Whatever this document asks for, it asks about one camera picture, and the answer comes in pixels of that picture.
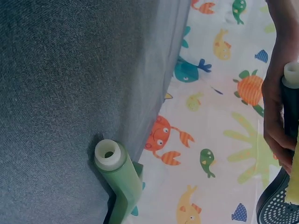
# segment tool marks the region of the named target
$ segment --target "yellow fish print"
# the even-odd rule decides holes
[[[181,196],[177,206],[177,223],[178,224],[201,224],[201,208],[190,203],[191,195],[196,191],[197,186],[191,188],[187,186],[187,191]]]
[[[202,97],[204,94],[201,92],[198,92],[194,95],[191,95],[186,100],[186,106],[188,109],[192,112],[196,112],[199,109],[199,106],[201,105],[200,101],[198,100],[199,97]]]
[[[230,58],[231,45],[223,40],[223,36],[228,34],[228,30],[221,29],[216,35],[213,45],[213,52],[220,60],[228,60]]]

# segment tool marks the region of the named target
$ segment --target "white cap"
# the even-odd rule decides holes
[[[298,62],[290,62],[285,65],[284,69],[284,77],[282,78],[282,82],[286,87],[291,89],[299,88],[299,63]]]
[[[100,141],[94,150],[96,165],[106,171],[117,169],[123,162],[123,155],[117,142],[109,139]]]

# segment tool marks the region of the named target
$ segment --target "green plastic object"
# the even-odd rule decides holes
[[[141,196],[143,165],[132,162],[121,143],[108,139],[95,147],[94,163],[116,194],[109,224],[121,224]]]

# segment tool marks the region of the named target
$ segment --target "green turtle print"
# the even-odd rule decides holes
[[[240,114],[233,112],[232,117],[247,131],[248,136],[241,133],[226,130],[224,135],[235,140],[240,140],[250,144],[249,148],[243,149],[228,157],[229,162],[240,162],[248,159],[255,159],[255,163],[238,177],[238,183],[243,184],[256,175],[260,175],[263,187],[269,184],[269,166],[279,167],[278,161],[270,150],[263,135],[257,133],[253,126]]]
[[[263,79],[256,73],[257,70],[254,70],[250,75],[249,71],[244,70],[239,74],[240,81],[233,79],[235,83],[238,83],[235,96],[241,98],[245,105],[251,105],[263,117],[263,108],[258,104],[262,98]]]
[[[233,3],[233,15],[235,20],[237,20],[238,24],[244,25],[244,22],[240,19],[241,13],[243,13],[246,9],[246,1],[245,0],[235,0]]]

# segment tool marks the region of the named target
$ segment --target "human hand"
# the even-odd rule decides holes
[[[295,150],[296,140],[287,136],[283,128],[280,80],[284,66],[297,61],[299,35],[277,35],[271,62],[262,85],[264,99],[264,138],[288,174],[292,168],[292,156],[287,148]]]

